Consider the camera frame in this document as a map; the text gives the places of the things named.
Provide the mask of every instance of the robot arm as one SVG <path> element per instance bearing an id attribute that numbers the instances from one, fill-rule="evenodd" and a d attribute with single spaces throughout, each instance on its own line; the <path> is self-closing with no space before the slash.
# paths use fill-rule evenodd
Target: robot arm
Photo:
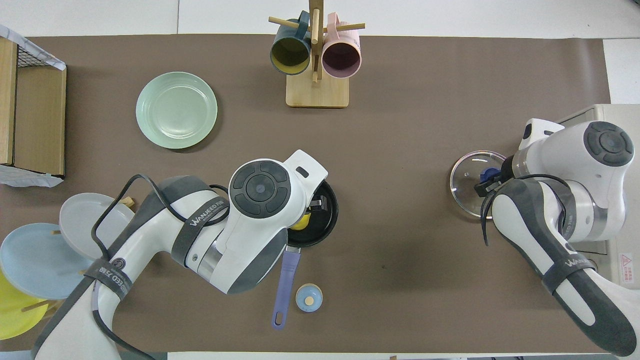
<path id="1" fill-rule="evenodd" d="M 640 295 L 599 276 L 570 245 L 611 238 L 622 227 L 622 180 L 633 146 L 610 123 L 567 129 L 551 123 L 553 131 L 545 133 L 535 125 L 546 124 L 533 120 L 521 149 L 503 165 L 494 224 L 587 337 L 620 358 L 640 359 Z M 539 138 L 527 139 L 532 134 Z M 518 179 L 531 174 L 566 183 Z"/>
<path id="2" fill-rule="evenodd" d="M 570 183 L 572 191 L 584 191 Z M 496 228 L 524 256 L 584 334 L 622 358 L 640 359 L 640 295 L 598 275 L 558 231 L 562 207 L 551 187 L 510 180 L 498 192 Z"/>
<path id="3" fill-rule="evenodd" d="M 162 194 L 186 221 L 151 193 L 108 249 L 109 259 L 96 260 L 87 271 L 90 274 L 45 326 L 32 356 L 36 360 L 120 359 L 114 341 L 106 335 L 113 314 L 161 251 L 171 253 L 223 293 L 255 287 L 284 251 L 287 228 L 305 214 L 327 174 L 315 159 L 298 150 L 284 163 L 259 159 L 236 170 L 229 184 L 230 202 L 193 176 L 165 180 L 160 184 Z M 224 218 L 221 210 L 227 207 Z M 96 312 L 98 322 L 93 318 Z"/>

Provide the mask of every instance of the blue plate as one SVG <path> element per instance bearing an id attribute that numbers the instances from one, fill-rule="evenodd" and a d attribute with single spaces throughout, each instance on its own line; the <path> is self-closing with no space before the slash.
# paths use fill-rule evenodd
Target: blue plate
<path id="1" fill-rule="evenodd" d="M 29 224 L 13 230 L 0 246 L 4 276 L 18 290 L 40 299 L 66 299 L 93 261 L 76 253 L 54 224 Z"/>

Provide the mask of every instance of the robot arm strap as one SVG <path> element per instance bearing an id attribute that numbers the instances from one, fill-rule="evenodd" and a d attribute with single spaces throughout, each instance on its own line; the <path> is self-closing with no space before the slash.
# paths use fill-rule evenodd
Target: robot arm strap
<path id="1" fill-rule="evenodd" d="M 217 196 L 205 202 L 184 222 L 171 249 L 171 257 L 178 264 L 186 267 L 187 254 L 202 228 L 225 209 L 228 212 L 229 201 Z"/>
<path id="2" fill-rule="evenodd" d="M 578 270 L 592 268 L 595 266 L 582 254 L 567 254 L 564 258 L 556 261 L 542 276 L 542 284 L 547 291 L 553 295 L 562 282 L 571 274 Z"/>
<path id="3" fill-rule="evenodd" d="M 133 282 L 127 274 L 120 271 L 114 264 L 105 259 L 98 258 L 84 273 L 84 276 L 96 279 L 113 291 L 120 300 L 128 294 Z"/>

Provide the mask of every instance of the dark green mug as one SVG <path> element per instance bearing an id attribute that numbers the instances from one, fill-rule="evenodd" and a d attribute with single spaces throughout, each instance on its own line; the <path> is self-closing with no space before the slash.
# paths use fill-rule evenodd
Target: dark green mug
<path id="1" fill-rule="evenodd" d="M 311 34 L 309 13 L 302 11 L 297 22 L 298 28 L 280 25 L 276 38 L 271 46 L 271 63 L 277 71 L 287 75 L 296 75 L 307 69 L 311 62 Z"/>

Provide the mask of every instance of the brown tabletop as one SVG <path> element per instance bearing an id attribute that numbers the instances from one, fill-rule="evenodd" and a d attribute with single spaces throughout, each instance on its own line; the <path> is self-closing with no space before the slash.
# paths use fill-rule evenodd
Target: brown tabletop
<path id="1" fill-rule="evenodd" d="M 67 178 L 55 188 L 0 186 L 0 239 L 57 223 L 70 196 L 114 197 L 144 173 L 227 184 L 255 158 L 296 149 L 329 171 L 334 232 L 303 249 L 294 291 L 322 289 L 315 313 L 292 303 L 269 325 L 280 266 L 254 290 L 224 295 L 167 254 L 156 256 L 115 315 L 115 332 L 148 351 L 600 352 L 522 256 L 455 205 L 449 172 L 464 154 L 510 155 L 526 120 L 608 103 L 600 40 L 363 37 L 363 62 L 341 110 L 289 108 L 269 35 L 35 38 L 68 65 Z M 138 94 L 181 70 L 214 90 L 212 133 L 183 151 L 148 141 Z M 130 191 L 142 200 L 145 184 Z M 27 349 L 42 324 L 0 350 Z"/>

